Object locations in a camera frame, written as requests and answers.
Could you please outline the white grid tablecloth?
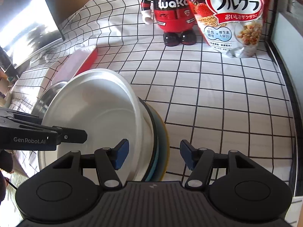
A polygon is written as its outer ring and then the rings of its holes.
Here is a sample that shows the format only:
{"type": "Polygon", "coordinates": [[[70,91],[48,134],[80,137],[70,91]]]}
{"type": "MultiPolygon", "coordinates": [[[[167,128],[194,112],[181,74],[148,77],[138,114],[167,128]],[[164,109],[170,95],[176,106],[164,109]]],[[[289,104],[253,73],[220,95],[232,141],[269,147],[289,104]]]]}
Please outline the white grid tablecloth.
{"type": "Polygon", "coordinates": [[[251,58],[228,58],[201,35],[192,46],[166,47],[156,24],[141,19],[141,0],[91,0],[63,22],[65,42],[23,73],[10,108],[29,113],[76,48],[95,45],[94,68],[120,73],[162,117],[170,140],[164,178],[190,174],[179,143],[217,153],[236,149],[289,182],[294,119],[277,64],[261,41],[251,58]]]}

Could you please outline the white paper bowl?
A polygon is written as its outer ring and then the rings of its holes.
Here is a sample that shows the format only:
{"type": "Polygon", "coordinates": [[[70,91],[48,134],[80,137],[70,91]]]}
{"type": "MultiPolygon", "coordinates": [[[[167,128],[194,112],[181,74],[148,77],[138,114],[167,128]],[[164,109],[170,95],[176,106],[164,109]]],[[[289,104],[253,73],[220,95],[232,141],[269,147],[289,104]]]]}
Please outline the white paper bowl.
{"type": "Polygon", "coordinates": [[[115,71],[93,69],[69,81],[52,100],[42,124],[84,130],[80,144],[62,142],[55,151],[39,151],[40,169],[70,151],[92,154],[129,141],[129,153],[117,175],[122,183],[145,181],[153,164],[152,119],[128,81],[115,71]]]}

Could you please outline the teal and yellow plates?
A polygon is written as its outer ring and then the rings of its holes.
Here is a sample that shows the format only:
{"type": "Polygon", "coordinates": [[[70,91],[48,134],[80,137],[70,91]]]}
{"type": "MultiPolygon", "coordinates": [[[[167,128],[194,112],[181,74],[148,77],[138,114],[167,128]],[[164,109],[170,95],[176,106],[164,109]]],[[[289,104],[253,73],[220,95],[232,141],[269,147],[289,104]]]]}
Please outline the teal and yellow plates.
{"type": "Polygon", "coordinates": [[[150,117],[150,124],[154,132],[154,150],[151,160],[151,165],[143,177],[143,181],[161,181],[165,175],[167,165],[169,162],[169,135],[166,126],[158,114],[158,112],[141,98],[139,101],[143,110],[146,111],[150,117]]]}

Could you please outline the black glossy monitor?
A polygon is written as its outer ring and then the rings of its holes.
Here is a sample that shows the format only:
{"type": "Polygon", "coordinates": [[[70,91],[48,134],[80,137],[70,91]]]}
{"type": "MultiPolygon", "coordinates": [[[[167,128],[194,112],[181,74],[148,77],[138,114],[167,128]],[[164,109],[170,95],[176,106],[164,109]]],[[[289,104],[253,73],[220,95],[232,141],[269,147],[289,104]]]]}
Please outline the black glossy monitor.
{"type": "Polygon", "coordinates": [[[14,66],[63,41],[46,0],[1,0],[1,48],[14,66]]]}

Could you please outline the red white robot figurine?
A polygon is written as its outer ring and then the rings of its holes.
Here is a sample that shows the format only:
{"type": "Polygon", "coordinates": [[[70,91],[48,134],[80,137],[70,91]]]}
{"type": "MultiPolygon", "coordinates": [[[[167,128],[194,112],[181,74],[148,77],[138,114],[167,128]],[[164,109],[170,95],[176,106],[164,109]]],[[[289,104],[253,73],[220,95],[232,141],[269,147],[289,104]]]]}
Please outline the red white robot figurine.
{"type": "Polygon", "coordinates": [[[141,14],[145,24],[156,22],[163,30],[165,46],[194,45],[197,42],[193,31],[196,19],[187,0],[142,0],[141,14]]]}

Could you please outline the Calbee granola bag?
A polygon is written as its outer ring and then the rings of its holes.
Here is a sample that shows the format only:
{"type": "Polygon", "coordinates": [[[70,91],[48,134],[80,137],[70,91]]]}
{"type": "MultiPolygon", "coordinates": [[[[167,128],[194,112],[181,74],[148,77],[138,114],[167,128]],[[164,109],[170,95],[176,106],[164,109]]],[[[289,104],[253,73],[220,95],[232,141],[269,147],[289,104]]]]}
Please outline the Calbee granola bag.
{"type": "Polygon", "coordinates": [[[210,47],[231,58],[255,54],[270,0],[187,1],[210,47]]]}

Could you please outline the red rectangular tray white inside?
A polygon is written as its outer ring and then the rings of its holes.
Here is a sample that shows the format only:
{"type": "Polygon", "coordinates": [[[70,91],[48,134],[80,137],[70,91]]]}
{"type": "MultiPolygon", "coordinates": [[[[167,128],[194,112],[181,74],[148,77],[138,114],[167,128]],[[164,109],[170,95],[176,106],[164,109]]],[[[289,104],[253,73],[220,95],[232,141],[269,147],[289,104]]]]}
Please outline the red rectangular tray white inside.
{"type": "Polygon", "coordinates": [[[77,49],[69,58],[63,63],[60,70],[54,76],[51,84],[58,82],[68,82],[73,77],[89,70],[97,59],[98,50],[95,45],[82,47],[77,49]]]}

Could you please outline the stainless steel bowl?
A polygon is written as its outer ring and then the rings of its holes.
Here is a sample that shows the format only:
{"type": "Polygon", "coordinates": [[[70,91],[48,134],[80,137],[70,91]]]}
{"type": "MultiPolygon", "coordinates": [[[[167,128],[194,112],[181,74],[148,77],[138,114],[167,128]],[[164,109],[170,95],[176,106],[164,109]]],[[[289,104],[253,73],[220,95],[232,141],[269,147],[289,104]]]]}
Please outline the stainless steel bowl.
{"type": "Polygon", "coordinates": [[[67,82],[58,82],[51,87],[49,87],[39,98],[39,100],[34,105],[31,114],[43,118],[50,103],[54,97],[60,92],[60,90],[67,84],[67,82]]]}

